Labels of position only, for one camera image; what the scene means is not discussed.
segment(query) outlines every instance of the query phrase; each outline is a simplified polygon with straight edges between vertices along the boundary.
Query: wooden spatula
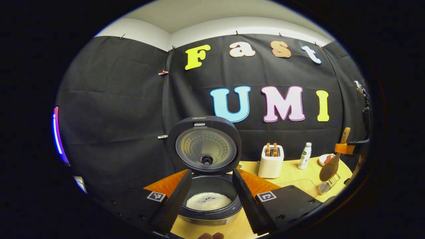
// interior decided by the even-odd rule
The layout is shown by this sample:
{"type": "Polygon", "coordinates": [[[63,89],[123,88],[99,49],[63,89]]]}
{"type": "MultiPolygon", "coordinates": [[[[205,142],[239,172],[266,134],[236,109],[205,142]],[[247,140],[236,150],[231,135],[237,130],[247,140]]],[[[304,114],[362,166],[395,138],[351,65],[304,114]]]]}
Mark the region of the wooden spatula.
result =
{"type": "MultiPolygon", "coordinates": [[[[341,137],[341,144],[344,144],[347,142],[347,138],[348,138],[348,135],[350,134],[350,130],[351,128],[348,128],[348,127],[344,129],[343,136],[341,137]]],[[[341,153],[337,153],[337,155],[335,155],[335,158],[333,158],[331,161],[326,163],[325,166],[323,166],[319,174],[320,180],[322,182],[328,181],[333,176],[335,176],[335,174],[338,171],[340,156],[341,156],[341,153]]]]}

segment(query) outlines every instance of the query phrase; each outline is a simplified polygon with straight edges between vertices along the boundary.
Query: hand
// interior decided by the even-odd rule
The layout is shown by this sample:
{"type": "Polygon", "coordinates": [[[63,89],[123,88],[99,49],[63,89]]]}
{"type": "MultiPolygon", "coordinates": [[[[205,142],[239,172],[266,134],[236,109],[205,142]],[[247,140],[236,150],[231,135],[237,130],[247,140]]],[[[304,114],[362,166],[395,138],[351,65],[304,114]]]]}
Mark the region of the hand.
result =
{"type": "Polygon", "coordinates": [[[224,239],[224,235],[219,232],[212,236],[208,233],[204,233],[200,237],[198,237],[198,239],[224,239]]]}

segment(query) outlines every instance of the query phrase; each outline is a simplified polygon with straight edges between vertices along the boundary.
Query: dish rack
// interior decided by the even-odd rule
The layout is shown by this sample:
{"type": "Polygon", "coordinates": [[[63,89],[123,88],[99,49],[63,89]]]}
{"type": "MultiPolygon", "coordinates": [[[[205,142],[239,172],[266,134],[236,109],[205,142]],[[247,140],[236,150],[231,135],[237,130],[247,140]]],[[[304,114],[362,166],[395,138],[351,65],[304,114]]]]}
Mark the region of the dish rack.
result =
{"type": "Polygon", "coordinates": [[[317,185],[316,188],[319,191],[319,195],[323,195],[323,194],[327,193],[329,190],[331,190],[331,188],[333,188],[333,186],[335,186],[335,184],[340,179],[341,179],[341,177],[337,173],[337,174],[335,174],[335,176],[333,176],[328,181],[321,182],[319,185],[317,185]]]}

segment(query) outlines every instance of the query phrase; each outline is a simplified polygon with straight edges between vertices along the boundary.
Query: bottle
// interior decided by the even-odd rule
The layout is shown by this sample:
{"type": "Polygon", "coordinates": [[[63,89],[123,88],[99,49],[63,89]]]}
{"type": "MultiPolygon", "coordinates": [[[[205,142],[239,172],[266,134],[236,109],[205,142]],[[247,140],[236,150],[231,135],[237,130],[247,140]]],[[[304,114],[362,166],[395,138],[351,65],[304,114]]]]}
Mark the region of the bottle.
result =
{"type": "Polygon", "coordinates": [[[305,169],[309,163],[310,155],[312,154],[312,143],[306,143],[303,153],[301,154],[299,169],[305,169]]]}

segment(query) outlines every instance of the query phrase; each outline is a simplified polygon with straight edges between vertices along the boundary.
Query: wooden table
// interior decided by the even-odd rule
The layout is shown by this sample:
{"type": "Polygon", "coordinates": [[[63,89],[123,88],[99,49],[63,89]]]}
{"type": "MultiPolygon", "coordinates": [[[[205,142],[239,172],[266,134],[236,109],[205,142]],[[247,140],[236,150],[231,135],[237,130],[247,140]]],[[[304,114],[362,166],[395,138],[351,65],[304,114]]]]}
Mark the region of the wooden table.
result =
{"type": "MultiPolygon", "coordinates": [[[[298,169],[299,160],[283,161],[280,175],[276,179],[267,179],[268,181],[277,184],[280,187],[294,185],[306,193],[310,194],[315,199],[324,202],[329,197],[337,195],[345,188],[344,181],[352,176],[350,169],[345,165],[342,160],[339,162],[338,175],[341,179],[337,184],[324,195],[318,195],[315,188],[320,184],[319,172],[322,166],[318,162],[319,157],[310,158],[309,164],[306,169],[298,169]]],[[[258,175],[260,167],[259,162],[241,161],[243,164],[242,170],[258,175]]],[[[200,235],[209,233],[210,235],[220,232],[224,234],[224,238],[243,238],[253,239],[258,238],[257,234],[252,233],[248,219],[246,218],[244,209],[239,213],[238,218],[227,224],[221,226],[202,226],[195,225],[183,221],[179,216],[174,222],[171,232],[186,239],[197,239],[200,235]]]]}

